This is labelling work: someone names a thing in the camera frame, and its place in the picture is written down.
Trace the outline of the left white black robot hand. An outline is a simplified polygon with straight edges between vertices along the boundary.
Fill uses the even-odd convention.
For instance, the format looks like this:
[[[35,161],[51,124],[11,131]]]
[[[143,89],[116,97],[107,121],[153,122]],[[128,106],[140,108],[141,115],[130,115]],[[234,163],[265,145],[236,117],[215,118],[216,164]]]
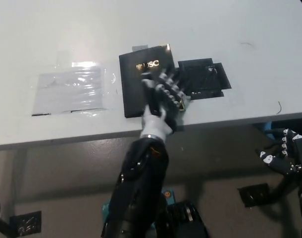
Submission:
[[[151,71],[141,74],[146,106],[140,137],[166,141],[174,133],[180,113],[185,112],[191,97],[177,71],[163,69],[158,76]]]

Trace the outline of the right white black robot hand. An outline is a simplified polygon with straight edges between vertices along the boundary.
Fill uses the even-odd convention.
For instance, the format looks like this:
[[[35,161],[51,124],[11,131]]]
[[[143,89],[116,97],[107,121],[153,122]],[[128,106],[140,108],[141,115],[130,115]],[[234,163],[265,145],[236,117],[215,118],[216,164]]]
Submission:
[[[272,144],[257,149],[260,159],[271,170],[284,176],[299,177],[299,196],[302,198],[302,135],[289,128],[275,128],[264,131],[274,138]]]

